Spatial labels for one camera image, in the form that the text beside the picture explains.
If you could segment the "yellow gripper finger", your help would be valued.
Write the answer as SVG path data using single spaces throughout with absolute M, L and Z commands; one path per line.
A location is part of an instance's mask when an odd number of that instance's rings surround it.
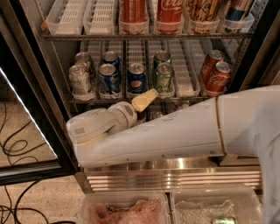
M 158 92 L 153 88 L 140 94 L 139 96 L 134 97 L 131 104 L 136 111 L 143 112 L 157 97 Z

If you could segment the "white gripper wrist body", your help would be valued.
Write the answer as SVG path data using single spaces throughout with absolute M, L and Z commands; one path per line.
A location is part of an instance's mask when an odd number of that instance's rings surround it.
M 116 113 L 122 123 L 126 123 L 126 128 L 131 128 L 137 121 L 137 112 L 134 107 L 126 102 L 120 101 L 108 108 L 112 112 Z

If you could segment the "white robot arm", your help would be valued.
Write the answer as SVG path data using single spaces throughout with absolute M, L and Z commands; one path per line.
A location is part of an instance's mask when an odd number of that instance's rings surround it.
M 280 86 L 220 95 L 137 124 L 137 107 L 153 98 L 148 91 L 132 102 L 71 118 L 66 130 L 78 163 L 95 168 L 161 158 L 255 156 L 262 170 L 262 223 L 279 224 Z

